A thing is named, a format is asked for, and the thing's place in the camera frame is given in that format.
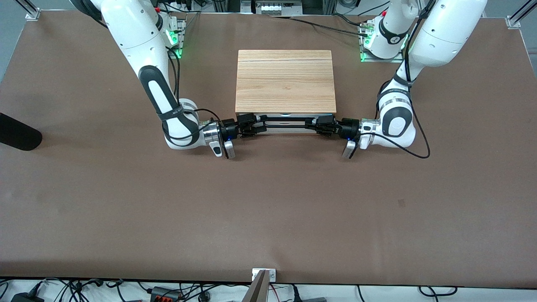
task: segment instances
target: wooden board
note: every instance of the wooden board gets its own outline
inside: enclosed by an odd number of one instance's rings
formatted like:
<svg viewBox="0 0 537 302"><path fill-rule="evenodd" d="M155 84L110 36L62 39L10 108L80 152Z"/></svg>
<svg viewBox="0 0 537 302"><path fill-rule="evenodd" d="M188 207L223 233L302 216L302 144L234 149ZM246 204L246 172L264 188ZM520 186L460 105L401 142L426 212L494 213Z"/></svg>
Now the wooden board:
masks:
<svg viewBox="0 0 537 302"><path fill-rule="evenodd" d="M336 113L332 52L239 50L235 112Z"/></svg>

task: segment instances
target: electrical cable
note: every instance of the electrical cable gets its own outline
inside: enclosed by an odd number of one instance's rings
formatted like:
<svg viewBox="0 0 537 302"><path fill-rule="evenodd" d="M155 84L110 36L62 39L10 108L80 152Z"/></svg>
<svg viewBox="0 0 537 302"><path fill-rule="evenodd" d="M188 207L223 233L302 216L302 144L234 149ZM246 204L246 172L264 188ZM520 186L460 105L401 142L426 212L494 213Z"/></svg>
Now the electrical cable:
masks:
<svg viewBox="0 0 537 302"><path fill-rule="evenodd" d="M65 293L67 292L67 289L68 289L68 288L70 288L70 285L66 285L66 286L65 286L65 289L63 290L63 293L62 293L62 295L60 296L60 302L62 302L62 300L63 300L63 296L64 296Z"/></svg>
<svg viewBox="0 0 537 302"><path fill-rule="evenodd" d="M174 10L177 10L177 11L180 11L180 12L186 12L186 13L189 13L189 12L202 12L202 11L184 11L184 10L179 9L179 8L174 8L173 6L169 5L166 2L162 2L162 4L164 4L164 6L166 6L168 8L171 8L171 9L174 9Z"/></svg>
<svg viewBox="0 0 537 302"><path fill-rule="evenodd" d="M2 299L2 297L4 297L4 295L5 295L5 292L8 291L9 280L3 280L2 282L0 282L0 286L2 286L4 284L5 284L5 288L4 288L4 291L2 292L2 294L0 294L0 299Z"/></svg>
<svg viewBox="0 0 537 302"><path fill-rule="evenodd" d="M360 289L360 285L357 284L356 287L358 288L358 294L360 295L360 300L362 300L362 302L366 302L364 300L364 296L362 296L362 290Z"/></svg>
<svg viewBox="0 0 537 302"><path fill-rule="evenodd" d="M177 72L176 72L176 69L175 69L175 64L171 60L170 54L168 54L168 60L170 60L171 69L173 70L173 79L175 80L175 83L176 83L175 86L173 87L173 95L176 95L177 94Z"/></svg>
<svg viewBox="0 0 537 302"><path fill-rule="evenodd" d="M123 295L121 294L121 291L119 290L119 285L116 286L115 288L118 289L118 295L119 295L119 298L121 299L121 302L126 302L125 299L123 299Z"/></svg>
<svg viewBox="0 0 537 302"><path fill-rule="evenodd" d="M370 11L372 11L372 10L376 10L377 8L380 8L380 7L382 7L382 6L386 5L386 4L389 4L389 3L390 3L390 1L387 1L387 2L385 2L385 3L382 3L381 5L375 6L375 7L372 8L372 9L368 9L368 10L366 10L366 11L364 11L364 12L361 12L361 13L359 13L359 14L356 15L356 16L361 16L361 15L363 15L363 14L366 13L366 12L370 12Z"/></svg>
<svg viewBox="0 0 537 302"><path fill-rule="evenodd" d="M360 23L350 21L349 19L347 19L347 17L343 16L340 13L335 12L335 13L332 14L332 16L338 16L339 18L343 19L345 22L349 23L350 25L360 26Z"/></svg>
<svg viewBox="0 0 537 302"><path fill-rule="evenodd" d="M270 285L270 287L272 287L272 291L274 292L274 295L276 296L276 300L278 302L280 302L280 297L278 297L278 293L276 292L276 289L274 288L274 285Z"/></svg>
<svg viewBox="0 0 537 302"><path fill-rule="evenodd" d="M193 295L193 296L191 296L191 297L188 297L188 298L184 299L183 302L187 302L188 300L193 299L193 298L195 298L195 297L201 295L202 293L204 293L204 292L208 292L209 290L211 290L211 289L213 289L213 288L215 288L215 287L218 287L218 286L220 286L220 284L212 285L211 287L207 288L206 290L202 290L202 291L200 291L199 293L197 293L197 294L195 294L195 295Z"/></svg>
<svg viewBox="0 0 537 302"><path fill-rule="evenodd" d="M203 285L202 285L202 284L200 284L200 289L201 289L201 292L203 292ZM202 301L201 301L201 293L200 293L200 295L198 296L198 302L202 302Z"/></svg>
<svg viewBox="0 0 537 302"><path fill-rule="evenodd" d="M207 123L205 126L203 126L202 128L199 128L197 131L194 131L194 133L191 133L187 136L184 136L182 138L174 138L173 136L170 135L170 133L164 128L164 123L162 123L162 131L164 131L164 136L170 141L170 143L176 145L175 143L173 143L171 140L174 139L174 140L184 140L184 139L187 139L187 138L190 138L192 137L193 135L195 135L196 133L199 133L201 131L203 131L203 129L207 128L208 126L210 126L211 124L214 124L214 123L218 123L217 120L212 120L210 121L209 123Z"/></svg>
<svg viewBox="0 0 537 302"><path fill-rule="evenodd" d="M56 298L54 298L52 302L56 302L56 300L58 300L58 298L60 297L60 294L62 293L62 291L66 289L67 289L67 285L64 285L62 289L60 289L60 291L58 292L58 295L56 295Z"/></svg>
<svg viewBox="0 0 537 302"><path fill-rule="evenodd" d="M326 25L322 25L322 24L317 24L317 23L313 23L313 22L306 21L306 20L301 20L301 19L293 19L293 18L288 18L288 19L293 20L293 21L306 23L306 24L313 25L313 26L322 27L322 28L325 28L325 29L331 30L331 31L348 33L348 34L353 34L353 35L359 35L361 37L367 37L367 34L365 34L365 33L346 31L346 30L342 30L342 29L339 29L339 28L334 28L334 27L330 27L330 26L326 26Z"/></svg>
<svg viewBox="0 0 537 302"><path fill-rule="evenodd" d="M143 287L142 283L140 283L140 281L136 281L136 283L138 283L138 285L145 291L147 291L148 289L146 289L145 287Z"/></svg>
<svg viewBox="0 0 537 302"><path fill-rule="evenodd" d="M101 20L98 19L98 16L96 14L93 13L92 10L90 10L90 8L88 7L88 5L86 4L85 1L80 1L80 3L84 6L84 8L86 9L86 12L88 13L88 15L93 19L95 20L97 23L99 23L101 26L103 26L104 28L108 28L108 26L106 26L106 24L104 24L103 22L101 22Z"/></svg>
<svg viewBox="0 0 537 302"><path fill-rule="evenodd" d="M168 46L166 46L166 49L169 50L175 56L175 59L177 61L177 72L176 72L175 65L173 64L173 61L171 60L170 54L168 54L168 59L170 59L170 63L173 68L173 76L175 78L174 80L175 83L173 86L173 95L177 99L177 102L179 102L179 77L180 77L179 73L181 72L181 64L179 63L179 56L175 53L175 51L173 51L173 49L171 49Z"/></svg>
<svg viewBox="0 0 537 302"><path fill-rule="evenodd" d="M214 115L214 117L216 118L217 121L222 121L222 120L216 115L216 113L214 113L213 111L211 111L211 110L209 110L209 109L198 108L198 109L194 110L194 112L198 112L198 111L207 111L207 112L209 112L210 114Z"/></svg>
<svg viewBox="0 0 537 302"><path fill-rule="evenodd" d="M71 283L71 286L69 286L69 291L71 292L71 298L69 298L69 302L71 302L73 299L75 300L75 302L78 302L78 300L75 297L75 292L73 291L73 288L72 288L72 282L70 283Z"/></svg>
<svg viewBox="0 0 537 302"><path fill-rule="evenodd" d="M294 284L291 284L291 286L293 287L293 292L295 294L295 299L293 300L293 302L302 302L302 299L300 298L299 289Z"/></svg>
<svg viewBox="0 0 537 302"><path fill-rule="evenodd" d="M428 288L428 289L431 291L431 293L429 294L429 293L425 293L425 292L423 292L422 287L426 287L426 288ZM419 291L419 293L421 293L422 295L424 295L424 296L426 296L426 297L434 298L435 302L438 302L438 297L449 297L449 296L453 296L454 294L457 293L458 290L459 290L459 288L458 288L457 286L454 286L452 292L447 292L447 293L436 293L436 292L434 291L434 289L433 289L432 287L428 286L428 285L426 285L426 286L418 286L418 291Z"/></svg>
<svg viewBox="0 0 537 302"><path fill-rule="evenodd" d="M418 21L416 22L416 25L412 29L412 32L411 32L411 34L409 36L408 43L407 43L407 46L405 48L405 53L404 53L404 65L405 65L405 73L406 73L406 77L407 77L407 82L411 81L411 78L410 78L410 65L409 65L408 57L409 57L409 50L410 50L410 47L411 47L412 40L413 40L414 35L416 34L417 29L419 28L421 22L423 21L424 16L426 16L428 14L428 11L431 9L432 4L434 4L434 2L435 2L435 0L429 0L429 2L427 3L426 7L423 10L423 12L420 14L420 16L418 18ZM380 91L383 90L384 85L386 85L386 82L381 86ZM421 123L419 122L418 116L416 115L416 110L414 109L414 104L412 102L411 97L409 97L409 101L410 101L410 107L412 108L412 115L414 116L414 118L416 120L416 123L418 124L418 128L419 128L419 130L420 130L420 132L421 132L421 134L423 136L423 140L425 141L425 146L427 148L427 155L416 154L416 153L406 149L405 147L399 145L395 141L387 138L384 135L380 135L380 134L376 134L376 133L363 133L362 135L378 136L379 138L382 138L382 139L385 139L385 140L389 141L390 143L392 143L393 145L395 145L399 149L407 152L410 155L413 155L413 156L415 156L415 157L417 157L419 159L428 159L431 156L431 148L429 146L429 141L427 140L427 136L425 135L425 131L423 130L423 127L422 127Z"/></svg>

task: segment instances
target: power adapter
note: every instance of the power adapter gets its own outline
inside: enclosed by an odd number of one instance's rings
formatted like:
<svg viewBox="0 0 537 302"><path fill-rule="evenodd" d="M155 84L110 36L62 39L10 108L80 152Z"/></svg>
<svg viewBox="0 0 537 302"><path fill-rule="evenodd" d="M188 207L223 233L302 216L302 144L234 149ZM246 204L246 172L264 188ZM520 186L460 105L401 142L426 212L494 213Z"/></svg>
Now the power adapter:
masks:
<svg viewBox="0 0 537 302"><path fill-rule="evenodd" d="M45 300L37 296L37 291L39 291L39 286L41 283L43 283L43 281L40 281L38 284L36 284L29 292L20 292L16 294L11 299L11 302L45 302Z"/></svg>
<svg viewBox="0 0 537 302"><path fill-rule="evenodd" d="M13 296L11 302L45 302L45 300L39 297L30 297L28 296L28 293L21 292Z"/></svg>
<svg viewBox="0 0 537 302"><path fill-rule="evenodd" d="M151 302L173 302L173 301L179 301L180 298L183 296L181 295L181 291L179 290L170 290L165 289L163 287L155 286L151 290Z"/></svg>

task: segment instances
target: black cable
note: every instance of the black cable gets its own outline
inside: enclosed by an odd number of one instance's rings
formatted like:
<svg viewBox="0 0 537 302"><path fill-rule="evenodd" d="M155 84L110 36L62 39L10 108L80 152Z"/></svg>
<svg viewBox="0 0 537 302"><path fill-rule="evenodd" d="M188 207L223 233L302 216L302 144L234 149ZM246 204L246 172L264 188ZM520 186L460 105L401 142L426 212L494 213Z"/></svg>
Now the black cable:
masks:
<svg viewBox="0 0 537 302"><path fill-rule="evenodd" d="M208 126L210 126L211 124L214 124L214 123L218 123L218 121L217 121L217 120L212 120L212 121L210 121L207 125L203 126L202 128L199 128L199 129L198 129L197 131L195 131L194 133L191 133L191 134L189 134L189 135L187 135L187 136L184 136L184 137L182 137L182 138L174 138L173 136L171 136L170 133L168 132L168 130L166 130L166 129L164 128L164 122L162 122L162 131L164 131L164 136L166 136L166 138L167 138L168 140L170 140L170 139L174 139L174 140L184 140L184 139L187 139L187 138L192 137L192 136L193 136L194 134L196 134L196 133L201 132L203 129L207 128Z"/></svg>
<svg viewBox="0 0 537 302"><path fill-rule="evenodd" d="M175 86L173 87L173 95L175 96L177 94L177 71L175 69L175 64L173 63L173 61L171 60L171 57L170 55L168 54L168 60L170 60L170 63L171 63L171 69L173 70L173 80L175 81Z"/></svg>
<svg viewBox="0 0 537 302"><path fill-rule="evenodd" d="M211 290L211 289L213 289L213 288L215 288L215 287L218 287L218 286L220 286L220 284L216 284L216 285L213 285L213 286L207 288L206 290L202 290L201 292L199 292L199 293L197 293L197 294L195 294L195 295L193 295L193 296L191 296L191 297L186 298L185 300L183 300L183 302L187 302L188 300L193 299L193 298L195 298L195 297L201 295L202 293L204 293L204 292L208 292L209 290Z"/></svg>
<svg viewBox="0 0 537 302"><path fill-rule="evenodd" d="M348 33L348 34L354 34L354 35L359 35L359 36L361 36L361 37L367 37L367 34L364 34L364 33L358 33L358 32L351 32L351 31L341 30L341 29L339 29L339 28L334 28L334 27L330 27L330 26L326 26L326 25L322 25L322 24L317 24L317 23L313 23L313 22L306 21L306 20L301 20L301 19L293 19L293 18L288 18L288 19L289 19L289 20L298 21L298 22L302 22L302 23L306 23L306 24L313 25L313 26L322 27L322 28L325 28L325 29L327 29L327 30L331 30L331 31L337 31L337 32Z"/></svg>
<svg viewBox="0 0 537 302"><path fill-rule="evenodd" d="M69 291L71 292L71 298L69 298L69 302L71 302L73 300L73 298L75 299L75 302L78 302L78 300L75 297L75 292L73 291L73 288L72 288L72 281L69 282L69 283L71 284L69 286Z"/></svg>
<svg viewBox="0 0 537 302"><path fill-rule="evenodd" d="M60 296L60 302L62 302L63 300L63 296L65 295L65 293L67 292L67 289L70 288L70 285L67 285L66 288L63 290L63 293L62 295Z"/></svg>
<svg viewBox="0 0 537 302"><path fill-rule="evenodd" d="M211 110L209 110L209 109L198 108L198 109L194 110L194 112L198 112L198 111L207 111L207 112L209 112L210 114L214 115L214 117L217 119L217 121L222 121L222 120L216 115L216 113L214 113L213 111L211 111Z"/></svg>
<svg viewBox="0 0 537 302"><path fill-rule="evenodd" d="M66 290L67 290L67 285L64 285L64 286L62 287L62 289L60 289L60 291L58 292L58 295L56 296L56 298L54 298L54 301L52 301L52 302L56 302L56 300L58 300L58 298L60 297L60 294L61 294L62 292L65 293Z"/></svg>
<svg viewBox="0 0 537 302"><path fill-rule="evenodd" d="M426 288L428 288L428 289L431 291L431 293L425 293L425 292L423 292L422 287L426 287ZM454 286L452 292L447 292L447 293L436 293L436 292L434 291L434 289L433 289L432 287L428 286L428 285L427 285L427 286L418 286L418 291L419 291L419 293L421 293L422 295L424 295L424 296L426 296L426 297L434 298L434 301L435 301L435 302L438 302L438 297L449 297L449 296L453 296L454 294L457 293L458 290L459 290L459 288L456 287L456 286Z"/></svg>
<svg viewBox="0 0 537 302"><path fill-rule="evenodd" d="M123 295L121 295L121 291L119 290L119 285L116 286L115 288L118 289L118 295L119 295L119 298L121 299L121 302L126 302L125 299L123 299Z"/></svg>
<svg viewBox="0 0 537 302"><path fill-rule="evenodd" d="M200 289L201 289L201 292L203 292L203 285L202 284L200 284ZM198 302L201 302L201 293L198 296Z"/></svg>
<svg viewBox="0 0 537 302"><path fill-rule="evenodd" d="M2 286L4 284L5 284L5 288L4 288L4 291L2 292L2 294L0 294L0 299L2 299L2 297L5 295L5 292L8 291L9 280L4 280L4 281L0 282L0 286Z"/></svg>
<svg viewBox="0 0 537 302"><path fill-rule="evenodd" d="M362 290L360 289L360 285L356 285L356 287L358 288L358 294L360 295L360 300L362 300L362 302L366 302L364 300L364 297L362 296Z"/></svg>
<svg viewBox="0 0 537 302"><path fill-rule="evenodd" d="M99 23L100 25L102 25L104 28L108 28L108 26L106 26L106 24L102 23L99 19L98 19L98 16L96 14L93 13L92 10L90 10L90 8L88 7L88 5L86 4L85 1L80 1L80 3L84 6L84 8L86 9L86 12L88 13L88 16L90 16L93 20L95 20L97 23Z"/></svg>
<svg viewBox="0 0 537 302"><path fill-rule="evenodd" d="M199 285L195 285L195 284L192 284L190 287L185 288L185 289L181 289L181 286L179 286L179 290L181 290L181 294L183 293L183 290L189 290L189 292L186 293L186 295L183 295L183 298L184 298L184 299L188 298L188 296L190 296L190 294L191 294L193 291L197 290L198 288L200 288L200 286L199 286Z"/></svg>
<svg viewBox="0 0 537 302"><path fill-rule="evenodd" d="M339 18L343 19L343 21L349 23L350 25L360 26L360 23L350 21L349 19L347 19L347 17L343 16L342 14L340 14L338 12L333 13L332 16L338 16Z"/></svg>
<svg viewBox="0 0 537 302"><path fill-rule="evenodd" d="M293 302L302 302L302 299L300 298L299 289L294 284L291 284L291 286L293 287L293 292L295 294L295 299L293 300Z"/></svg>
<svg viewBox="0 0 537 302"><path fill-rule="evenodd" d="M376 134L376 133L372 133L372 132L367 132L367 133L362 133L361 135L373 135L373 136L378 136L379 138L383 138L389 142L391 142L392 144L394 144L395 146L397 146L399 149L405 151L406 153L410 154L410 155L413 155L419 159L428 159L429 156L431 155L431 151L429 150L429 147L427 146L427 155L423 156L423 155L419 155L419 154L416 154L408 149L406 149L405 147L399 145L398 143L396 143L395 141L393 140L390 140L389 138L387 138L386 136L384 135L380 135L380 134Z"/></svg>
<svg viewBox="0 0 537 302"><path fill-rule="evenodd" d="M137 281L136 283L138 283L138 285L145 291L147 291L148 289L146 289L145 287L142 286L142 283L140 283L140 281Z"/></svg>
<svg viewBox="0 0 537 302"><path fill-rule="evenodd" d="M379 7L381 7L381 6L384 6L384 5L388 4L388 3L390 3L390 1L388 1L388 2L386 2L386 3L382 3L382 4L379 5L379 6L375 6L375 7L372 8L372 9L368 9L368 10L366 10L365 12L361 12L361 13L359 13L359 14L356 15L356 16L361 16L361 15L363 15L363 14L366 13L366 12L370 12L370 11L372 11L372 10L374 10L374 9L377 9L377 8L379 8Z"/></svg>
<svg viewBox="0 0 537 302"><path fill-rule="evenodd" d="M175 59L177 61L177 72L175 69L175 66L173 65L173 61L171 60L170 54L168 54L168 59L170 59L171 65L173 67L173 76L175 78L175 84L173 87L173 95L175 95L175 98L177 101L179 101L179 73L181 72L181 64L179 63L179 56L171 49L170 47L166 46L166 49L171 51L171 53L175 56Z"/></svg>
<svg viewBox="0 0 537 302"><path fill-rule="evenodd" d="M418 21L416 22L416 25L414 26L414 28L412 29L412 33L410 34L410 37L408 39L408 43L407 43L407 46L405 48L405 55L404 55L404 65L405 65L405 74L406 74L406 77L407 77L407 82L410 82L411 81L411 77L410 77L410 63L409 63L409 51L410 51L410 47L411 47L411 43L412 43L412 40L414 38L414 35L416 34L417 32L417 29L419 28L420 24L422 23L423 21L423 18L425 18L428 14L429 14L429 11L430 9L432 8L432 5L435 3L436 0L429 0L429 2L427 3L427 5L425 6L425 9L420 13L420 16L418 18ZM418 124L418 128L419 128L419 131L422 133L422 136L423 136L423 140L425 141L425 146L427 147L427 155L425 156L422 156L422 155L418 155L414 152L411 152L409 151L408 149L400 146L399 144L396 144L395 142L391 141L390 139L384 137L384 136L381 136L381 135L377 135L377 136L380 136L388 141L390 141L391 143L393 143L394 145L398 146L400 149L406 151L407 153L409 154L412 154L414 155L415 157L417 158L420 158L420 159L427 159L429 158L429 156L431 156L431 148L429 147L429 141L427 140L427 136L425 135L425 131L423 130L423 127L422 127L422 124L419 122L419 119L418 119L418 116L416 115L416 110L414 109L414 104L412 102L412 99L410 99L410 107L412 108L412 115L414 116L414 118L416 119L416 123Z"/></svg>
<svg viewBox="0 0 537 302"><path fill-rule="evenodd" d="M164 6L166 6L166 7L169 7L169 8L171 8L171 9L174 9L174 10L177 10L177 11L180 11L180 12L186 12L186 13L189 13L189 12L202 12L202 11L184 11L184 10L179 9L179 8L174 8L173 6L169 5L169 4L166 3L166 2L162 2L162 4L164 4Z"/></svg>
<svg viewBox="0 0 537 302"><path fill-rule="evenodd" d="M35 298L37 296L37 293L39 291L39 287L41 286L41 284L43 283L43 281L39 281L27 294L28 297L30 298Z"/></svg>

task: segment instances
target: white floor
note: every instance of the white floor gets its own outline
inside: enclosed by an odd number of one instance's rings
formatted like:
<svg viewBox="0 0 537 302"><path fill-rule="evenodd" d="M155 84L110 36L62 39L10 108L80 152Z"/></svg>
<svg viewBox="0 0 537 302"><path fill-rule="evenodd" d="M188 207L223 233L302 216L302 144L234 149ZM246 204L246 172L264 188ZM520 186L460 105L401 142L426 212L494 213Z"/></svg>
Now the white floor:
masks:
<svg viewBox="0 0 537 302"><path fill-rule="evenodd" d="M10 285L5 296L1 301L11 301L14 294L28 292L34 287L38 280L16 280L9 281ZM165 287L173 290L178 289L177 283L144 283L145 288L153 286ZM279 301L293 299L293 289L290 285L275 284L277 288ZM189 284L182 284L182 288L189 287ZM62 290L63 284L58 281L49 281L49 285L42 285L38 292L38 297L45 301L54 301L58 293ZM354 285L297 285L302 300L324 297L328 302L360 302L357 287ZM434 302L434 298L421 295L415 286L360 286L365 302ZM434 287L437 293L444 293L452 289ZM219 286L210 290L213 302L241 301L248 290L245 286ZM149 301L150 295L142 290L135 282L125 282L120 286L120 291L126 301L141 300ZM90 285L85 287L82 293L88 298L89 302L121 302L117 289L109 289L106 285L96 287ZM68 302L70 294L63 298ZM516 289L477 289L477 288L459 288L457 293L449 297L439 297L439 302L508 302L508 301L537 301L537 290L516 290ZM278 302L272 291L268 293L268 302Z"/></svg>

